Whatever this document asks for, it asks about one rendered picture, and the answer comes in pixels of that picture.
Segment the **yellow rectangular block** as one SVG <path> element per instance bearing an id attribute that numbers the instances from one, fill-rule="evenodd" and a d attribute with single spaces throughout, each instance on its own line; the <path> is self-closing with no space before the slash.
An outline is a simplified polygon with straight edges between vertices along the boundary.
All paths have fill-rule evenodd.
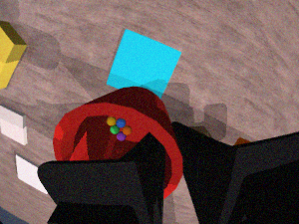
<path id="1" fill-rule="evenodd" d="M 7 87 L 27 43 L 9 22 L 0 22 L 0 89 Z"/>

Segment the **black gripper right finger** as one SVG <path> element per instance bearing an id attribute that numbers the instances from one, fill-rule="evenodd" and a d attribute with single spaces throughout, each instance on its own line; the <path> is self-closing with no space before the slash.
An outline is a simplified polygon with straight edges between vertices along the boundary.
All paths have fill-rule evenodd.
<path id="1" fill-rule="evenodd" d="M 299 131 L 231 146 L 195 128 L 171 124 L 199 224 L 227 224 L 247 175 L 299 160 Z"/>

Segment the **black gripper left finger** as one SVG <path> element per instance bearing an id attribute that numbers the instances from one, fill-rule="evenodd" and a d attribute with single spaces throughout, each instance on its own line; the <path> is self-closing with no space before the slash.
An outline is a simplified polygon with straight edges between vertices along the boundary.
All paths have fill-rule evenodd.
<path id="1" fill-rule="evenodd" d="M 131 205 L 139 224 L 162 224 L 165 148 L 149 132 L 119 159 L 48 160 L 37 176 L 56 205 Z"/>

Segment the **red cup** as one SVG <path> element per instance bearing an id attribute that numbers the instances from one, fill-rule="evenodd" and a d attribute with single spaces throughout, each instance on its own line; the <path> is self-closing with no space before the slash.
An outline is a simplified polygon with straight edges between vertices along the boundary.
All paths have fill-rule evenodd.
<path id="1" fill-rule="evenodd" d="M 106 120 L 126 120 L 133 134 L 118 140 Z M 53 149 L 57 160 L 119 159 L 149 132 L 165 148 L 165 199 L 182 178 L 182 156 L 164 104 L 149 89 L 124 87 L 73 109 L 56 126 Z"/>

